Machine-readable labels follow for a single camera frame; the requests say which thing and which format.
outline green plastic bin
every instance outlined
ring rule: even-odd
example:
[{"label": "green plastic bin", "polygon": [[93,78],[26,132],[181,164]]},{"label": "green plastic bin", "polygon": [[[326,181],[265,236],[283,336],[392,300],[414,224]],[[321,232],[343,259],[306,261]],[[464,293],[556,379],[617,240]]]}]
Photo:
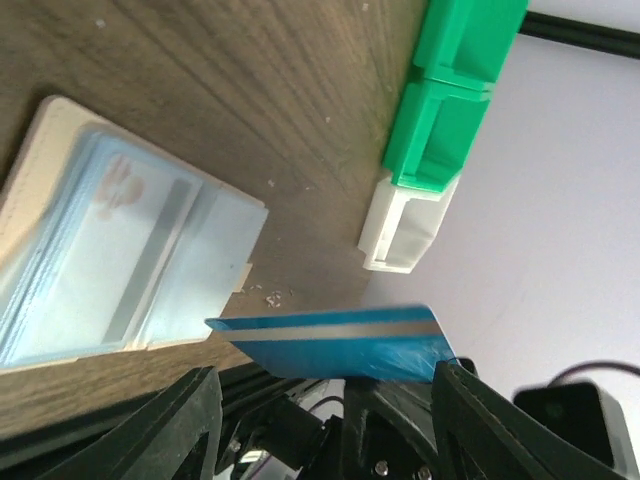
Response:
[{"label": "green plastic bin", "polygon": [[432,0],[413,64],[424,78],[492,90],[527,11],[527,0]]},{"label": "green plastic bin", "polygon": [[432,0],[383,164],[391,182],[441,193],[460,173],[527,0]]},{"label": "green plastic bin", "polygon": [[391,183],[444,192],[464,167],[490,99],[490,92],[409,82],[384,158]]}]

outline blue card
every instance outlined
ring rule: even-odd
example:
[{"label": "blue card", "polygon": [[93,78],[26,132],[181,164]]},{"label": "blue card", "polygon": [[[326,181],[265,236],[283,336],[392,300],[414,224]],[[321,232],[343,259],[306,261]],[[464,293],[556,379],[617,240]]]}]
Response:
[{"label": "blue card", "polygon": [[210,319],[213,330],[283,378],[371,377],[431,382],[454,358],[426,306]]}]

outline black cable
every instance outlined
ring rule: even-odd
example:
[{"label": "black cable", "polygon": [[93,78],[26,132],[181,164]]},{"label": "black cable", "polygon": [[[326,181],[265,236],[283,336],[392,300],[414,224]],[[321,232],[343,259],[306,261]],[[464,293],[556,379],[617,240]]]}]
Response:
[{"label": "black cable", "polygon": [[640,367],[631,365],[629,363],[617,362],[614,360],[598,360],[595,362],[580,363],[578,365],[574,365],[573,367],[567,368],[566,370],[563,370],[555,377],[553,377],[548,386],[557,387],[567,377],[575,375],[576,373],[586,372],[588,370],[616,370],[618,372],[630,373],[632,375],[640,377]]}]

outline screw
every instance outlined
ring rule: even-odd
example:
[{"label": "screw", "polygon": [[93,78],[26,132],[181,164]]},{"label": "screw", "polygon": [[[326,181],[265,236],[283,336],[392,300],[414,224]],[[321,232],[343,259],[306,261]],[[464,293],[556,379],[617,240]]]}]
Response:
[{"label": "screw", "polygon": [[433,477],[431,476],[431,470],[429,470],[429,467],[427,467],[426,465],[423,465],[422,467],[420,467],[420,470],[418,470],[418,480],[432,480]]},{"label": "screw", "polygon": [[241,448],[242,444],[235,438],[229,442],[229,450],[231,450],[233,453],[238,453]]},{"label": "screw", "polygon": [[374,470],[381,477],[386,477],[387,475],[389,475],[389,465],[384,460],[380,460],[378,463],[376,463]]}]

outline wooden table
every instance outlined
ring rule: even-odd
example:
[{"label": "wooden table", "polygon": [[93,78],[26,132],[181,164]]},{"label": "wooden table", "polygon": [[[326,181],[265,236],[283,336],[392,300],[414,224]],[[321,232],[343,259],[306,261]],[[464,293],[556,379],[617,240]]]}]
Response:
[{"label": "wooden table", "polygon": [[[356,249],[422,0],[12,0],[0,15],[0,170],[35,107],[66,95],[263,200],[226,316],[357,306]],[[246,358],[215,335],[0,376],[0,436]]]}]

